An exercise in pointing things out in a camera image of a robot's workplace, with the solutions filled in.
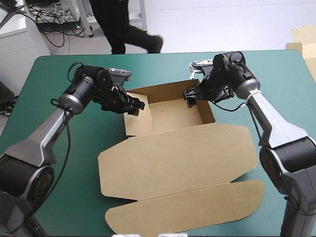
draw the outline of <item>wire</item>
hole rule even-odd
[[[80,37],[80,38],[85,37],[85,30],[84,30],[84,28],[82,27],[82,25],[80,24],[79,21],[75,21],[76,24],[80,28],[82,28],[82,30],[79,33],[75,32],[74,29],[70,26],[70,24],[69,24],[70,22],[68,22],[68,19],[70,18],[70,15],[74,19],[75,19],[75,17],[74,17],[74,15],[72,14],[72,12],[69,9],[63,7],[62,8],[63,9],[63,13],[60,14],[60,13],[58,13],[57,10],[56,10],[56,12],[52,12],[52,11],[48,11],[48,10],[43,10],[42,7],[41,8],[36,8],[36,7],[32,6],[32,5],[27,5],[27,7],[29,8],[29,13],[32,16],[35,17],[35,20],[32,17],[28,16],[27,14],[18,12],[16,10],[11,10],[11,11],[16,12],[16,13],[21,14],[21,15],[24,15],[25,17],[27,17],[30,20],[32,20],[37,25],[40,33],[43,34],[44,37],[48,40],[48,42],[50,44],[52,44],[54,47],[61,48],[61,47],[63,47],[65,45],[65,35],[67,35],[67,36],[76,36],[76,37]],[[68,19],[66,19],[66,17],[65,17],[65,10],[68,12],[68,15],[69,15]],[[62,31],[58,30],[57,27],[55,27],[54,29],[52,29],[50,31],[46,31],[46,30],[42,29],[40,27],[39,19],[42,21],[42,23],[48,23],[49,21],[47,19],[45,19],[45,17],[52,18],[53,19],[53,23],[54,24],[59,24],[60,26],[61,26],[61,24],[66,23],[66,25],[68,26],[68,28],[71,30],[71,32],[73,34],[65,33],[62,26],[61,26]],[[51,39],[49,39],[49,37],[47,36],[48,34],[51,34],[53,32],[59,32],[59,33],[63,34],[63,42],[62,42],[61,45],[54,44],[53,41]]]
[[[223,108],[223,107],[221,107],[221,106],[217,105],[217,104],[216,104],[216,103],[214,103],[213,101],[211,101],[211,103],[212,103],[213,105],[215,105],[216,107],[220,108],[221,110],[225,110],[225,111],[228,111],[228,112],[234,112],[234,111],[238,110],[240,107],[242,107],[242,106],[244,106],[244,105],[245,105],[245,103],[241,103],[241,104],[240,104],[240,105],[238,105],[236,108],[234,108],[234,109],[230,110],[230,109],[225,109],[225,108]]]
[[[194,80],[194,78],[192,78],[192,81],[193,81],[193,83],[196,85],[196,87],[198,87],[198,84],[196,83],[196,81]],[[225,110],[225,111],[227,111],[227,112],[234,112],[234,111],[240,109],[242,106],[245,105],[245,103],[241,103],[240,105],[238,105],[236,108],[234,108],[234,109],[232,109],[232,110],[226,109],[226,108],[223,108],[223,107],[217,105],[215,102],[213,102],[201,89],[200,89],[199,91],[200,91],[200,93],[201,93],[208,101],[210,101],[213,105],[215,105],[216,107],[220,108],[221,110]]]
[[[71,135],[70,135],[70,128],[69,128],[67,113],[69,113],[69,111],[67,109],[64,109],[65,124],[66,124],[66,128],[67,128],[67,136],[68,136],[68,148],[67,148],[67,152],[66,152],[66,157],[65,157],[64,164],[63,164],[63,166],[62,166],[62,168],[61,168],[61,170],[59,172],[59,175],[58,175],[55,183],[53,184],[53,186],[50,188],[50,190],[48,191],[47,195],[43,199],[42,204],[48,199],[48,197],[51,195],[51,193],[54,191],[55,187],[57,186],[61,176],[64,173],[64,170],[65,170],[65,167],[67,165],[68,158],[69,158],[70,149],[71,149]]]

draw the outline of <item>leg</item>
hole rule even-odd
[[[89,0],[93,15],[100,25],[105,37],[108,39],[112,48],[112,54],[125,54],[125,44],[120,39],[115,37],[114,29],[117,22],[114,21],[114,15],[111,11],[113,9],[113,0]]]

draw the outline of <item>box flap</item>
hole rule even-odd
[[[242,219],[259,207],[263,195],[259,180],[223,184],[115,207],[105,217],[117,234],[156,237]]]
[[[135,200],[228,183],[258,165],[246,127],[215,123],[132,137],[98,159],[102,194]]]
[[[316,58],[316,42],[303,45],[303,58]]]
[[[148,105],[147,95],[127,93],[145,103],[144,110],[139,110],[139,115],[124,114],[125,130],[128,136],[141,136],[154,132],[152,113]]]
[[[286,43],[285,48],[286,49],[294,49],[296,51],[299,51],[300,54],[303,54],[303,48],[302,48],[301,42]]]

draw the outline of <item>cardboard box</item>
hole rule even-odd
[[[194,86],[187,80],[129,91],[145,110],[124,115],[129,138],[99,156],[102,194],[137,200],[106,212],[117,234],[181,232],[259,207],[263,182],[231,183],[258,165],[249,130],[216,124],[207,101],[189,109],[182,94]]]
[[[197,100],[197,106],[188,108],[183,92],[193,87],[192,80],[185,80],[128,91],[129,95],[145,103],[145,109],[138,117],[124,114],[127,137],[215,122],[207,101]]]
[[[316,25],[303,26],[292,30],[294,43],[287,43],[286,49],[295,49],[303,56],[316,82]]]

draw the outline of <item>black cable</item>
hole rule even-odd
[[[16,10],[11,10],[13,12],[16,12],[18,14],[21,14],[21,15],[24,15],[25,17],[29,18],[30,20],[32,20],[38,27],[39,31],[41,34],[43,34],[45,36],[45,38],[48,40],[49,43],[51,43],[53,46],[55,47],[58,47],[58,48],[61,48],[65,45],[65,35],[68,35],[68,36],[77,36],[77,37],[80,37],[80,38],[83,38],[85,37],[85,31],[84,31],[84,28],[82,27],[82,25],[80,24],[79,21],[76,21],[76,23],[82,28],[82,30],[77,33],[74,31],[74,29],[69,25],[69,22],[67,21],[67,19],[62,16],[61,18],[64,20],[65,23],[67,23],[67,26],[69,27],[69,29],[74,33],[74,34],[68,34],[68,33],[65,33],[64,32],[64,29],[62,28],[62,31],[58,30],[57,28],[55,28],[54,30],[52,31],[45,31],[43,29],[40,28],[39,26],[39,19],[42,20],[43,23],[47,23],[48,21],[46,19],[44,19],[43,17],[41,17],[42,15],[43,16],[49,16],[49,17],[52,17],[53,18],[53,21],[55,24],[59,24],[61,26],[61,22],[59,20],[59,17],[57,16],[56,13],[53,13],[51,11],[48,11],[48,10],[42,10],[42,8],[40,10],[38,9],[35,9],[33,6],[30,6],[30,5],[27,5],[28,8],[29,8],[29,12],[31,15],[35,16],[35,20],[31,17],[29,17],[28,15],[24,14],[24,13],[21,13],[21,12],[17,12]],[[48,34],[50,33],[53,33],[53,32],[59,32],[59,33],[62,33],[63,34],[63,43],[61,45],[56,45],[54,44],[49,38],[48,38]]]
[[[51,195],[51,193],[54,191],[55,187],[57,186],[61,176],[64,173],[65,167],[67,165],[67,161],[69,158],[69,154],[70,154],[70,149],[71,149],[71,135],[70,135],[70,128],[69,128],[69,123],[68,123],[68,118],[67,118],[67,113],[69,113],[69,111],[67,109],[64,109],[64,116],[65,116],[65,124],[66,124],[66,129],[67,129],[67,135],[68,135],[68,148],[67,148],[67,152],[66,152],[66,157],[64,160],[64,164],[59,172],[59,175],[56,179],[56,181],[54,182],[53,186],[50,188],[50,190],[48,191],[47,195],[45,196],[45,198],[43,199],[42,204],[48,199],[48,197]]]
[[[225,109],[225,108],[223,108],[223,107],[217,105],[217,104],[214,103],[213,101],[211,101],[211,103],[212,103],[213,105],[215,105],[216,107],[220,108],[221,110],[225,110],[225,111],[228,111],[228,112],[234,112],[234,111],[238,110],[241,106],[245,105],[245,103],[241,103],[240,105],[238,105],[238,106],[237,106],[236,108],[234,108],[233,110],[229,110],[229,109]]]
[[[196,85],[196,87],[198,87],[198,84],[196,83],[196,81],[194,80],[194,78],[192,78],[193,83]],[[201,89],[199,90],[201,94],[203,94],[203,96],[210,101],[213,105],[215,105],[216,107],[220,108],[221,110],[225,110],[227,112],[234,112],[238,109],[240,109],[241,106],[245,105],[245,103],[241,103],[240,105],[238,105],[236,108],[230,110],[230,109],[225,109],[219,105],[217,105],[215,102],[213,102]]]

